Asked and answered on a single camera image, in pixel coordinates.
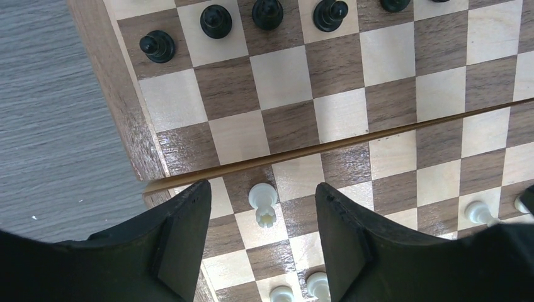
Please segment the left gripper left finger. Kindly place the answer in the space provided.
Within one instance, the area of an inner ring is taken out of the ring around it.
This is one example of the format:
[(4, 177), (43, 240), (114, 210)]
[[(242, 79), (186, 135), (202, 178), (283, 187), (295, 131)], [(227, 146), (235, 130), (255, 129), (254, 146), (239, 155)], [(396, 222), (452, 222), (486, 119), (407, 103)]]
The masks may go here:
[(202, 179), (86, 240), (1, 232), (2, 301), (193, 301), (212, 210)]

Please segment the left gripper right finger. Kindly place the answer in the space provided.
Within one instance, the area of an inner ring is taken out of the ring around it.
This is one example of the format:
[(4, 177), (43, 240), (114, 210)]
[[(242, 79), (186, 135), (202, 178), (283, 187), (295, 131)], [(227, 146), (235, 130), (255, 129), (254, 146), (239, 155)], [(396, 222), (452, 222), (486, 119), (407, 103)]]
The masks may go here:
[(396, 223), (322, 182), (317, 223), (333, 301), (532, 301), (533, 225), (456, 240)]

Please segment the white knight chess piece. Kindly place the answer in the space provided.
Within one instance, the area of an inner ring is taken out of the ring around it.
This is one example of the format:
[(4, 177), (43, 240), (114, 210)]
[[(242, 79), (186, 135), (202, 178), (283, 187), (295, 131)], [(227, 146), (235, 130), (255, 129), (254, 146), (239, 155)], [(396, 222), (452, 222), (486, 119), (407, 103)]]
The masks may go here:
[(271, 302), (294, 302), (295, 296), (288, 286), (278, 286), (270, 292)]

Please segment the white rook chess piece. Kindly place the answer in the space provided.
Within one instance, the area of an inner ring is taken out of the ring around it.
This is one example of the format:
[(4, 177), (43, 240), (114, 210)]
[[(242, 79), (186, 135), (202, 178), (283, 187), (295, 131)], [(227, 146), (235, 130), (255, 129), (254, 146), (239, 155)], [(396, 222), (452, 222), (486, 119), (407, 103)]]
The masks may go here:
[(274, 206), (278, 201), (276, 189), (267, 183), (254, 185), (248, 194), (249, 204), (256, 210), (256, 221), (261, 228), (271, 228), (276, 222)]

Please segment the wooden chess board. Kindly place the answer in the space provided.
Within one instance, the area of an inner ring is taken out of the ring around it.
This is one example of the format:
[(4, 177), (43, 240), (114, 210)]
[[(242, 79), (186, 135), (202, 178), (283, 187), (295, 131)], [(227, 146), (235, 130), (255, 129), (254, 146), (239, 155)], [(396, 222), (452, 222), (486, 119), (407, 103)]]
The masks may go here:
[[(348, 1), (332, 32), (317, 1), (282, 1), (264, 31), (253, 1), (220, 1), (230, 33), (200, 26), (211, 1), (69, 1), (140, 181), (178, 176), (155, 207), (207, 178), (212, 212), (195, 301), (313, 301), (324, 270), (314, 193), (326, 182), (401, 225), (456, 239), (466, 207), (531, 223), (533, 2)], [(278, 194), (261, 228), (248, 194)]]

